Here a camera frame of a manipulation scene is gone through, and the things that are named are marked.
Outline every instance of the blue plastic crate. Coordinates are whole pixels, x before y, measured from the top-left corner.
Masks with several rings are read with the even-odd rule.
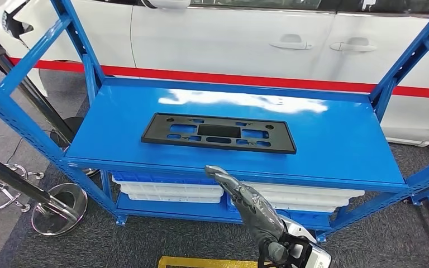
[[[135,173],[126,171],[109,171],[117,181],[138,181],[144,183],[184,183],[217,185],[216,181],[205,176],[190,177],[178,174]]]

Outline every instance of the car door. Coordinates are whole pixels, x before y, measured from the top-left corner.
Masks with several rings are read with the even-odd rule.
[[[148,69],[309,79],[330,33],[335,2],[196,0],[184,9],[135,6],[135,63]]]
[[[313,76],[378,83],[429,21],[429,0],[343,1]],[[400,83],[429,88],[429,53]],[[389,141],[429,143],[429,98],[393,95],[381,123]]]
[[[134,67],[130,39],[130,0],[73,0],[91,46],[102,65]],[[50,1],[30,0],[14,19],[31,26],[20,39],[32,47],[55,23],[57,15]],[[81,61],[70,38],[63,32],[43,55],[43,60]]]

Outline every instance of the gray robotic hand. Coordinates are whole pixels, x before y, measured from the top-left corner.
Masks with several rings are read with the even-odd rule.
[[[231,196],[242,222],[254,235],[260,251],[259,267],[264,266],[264,257],[273,262],[264,267],[329,267],[331,256],[316,245],[315,238],[303,226],[278,215],[259,192],[224,169],[218,166],[205,166],[204,169],[207,176],[214,178]]]

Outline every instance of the blue metal shelf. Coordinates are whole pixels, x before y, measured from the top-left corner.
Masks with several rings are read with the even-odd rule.
[[[331,186],[334,180],[335,187],[368,190],[405,187],[367,95],[356,100],[271,97],[205,91],[212,84],[180,82],[174,89],[173,84],[141,87],[136,79],[128,80],[127,86],[112,81],[118,79],[104,81],[67,150],[65,159],[72,164],[96,167],[92,161],[96,159],[113,170],[146,167],[163,173],[178,167],[177,172],[195,171],[198,176],[204,176],[203,167],[209,164],[247,181],[298,184],[305,180],[309,185]],[[184,89],[187,85],[198,90]],[[298,151],[281,155],[143,143],[140,137],[156,112],[286,121]],[[98,127],[110,131],[95,132]],[[371,172],[371,166],[381,169]]]
[[[377,190],[382,193],[335,219],[324,213],[288,212],[319,240],[429,187],[429,166],[405,181],[380,121],[395,86],[429,51],[429,23],[370,94],[247,87],[106,77],[70,0],[51,0],[58,21],[0,84],[0,118],[111,213],[239,222],[226,204],[112,201],[108,170],[200,178],[219,165],[241,180]],[[91,108],[68,151],[62,151],[9,96],[36,60],[66,30],[85,70]],[[140,142],[155,112],[286,121],[296,155],[231,151]],[[101,169],[102,189],[80,168]]]

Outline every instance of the shelf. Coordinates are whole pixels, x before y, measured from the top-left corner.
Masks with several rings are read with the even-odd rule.
[[[117,210],[135,216],[240,224],[242,222],[241,217],[238,213],[230,212],[227,209],[226,200],[225,197],[222,197],[218,204],[144,201],[131,200],[127,194],[120,193],[117,199]],[[307,229],[317,231],[331,229],[328,213],[289,210],[288,214],[291,219]]]
[[[247,91],[256,94],[240,93]],[[285,121],[297,153],[143,143],[154,113]],[[205,165],[218,165],[239,179],[265,183],[407,187],[367,96],[360,94],[108,78],[65,160],[71,166],[196,176],[204,176]]]

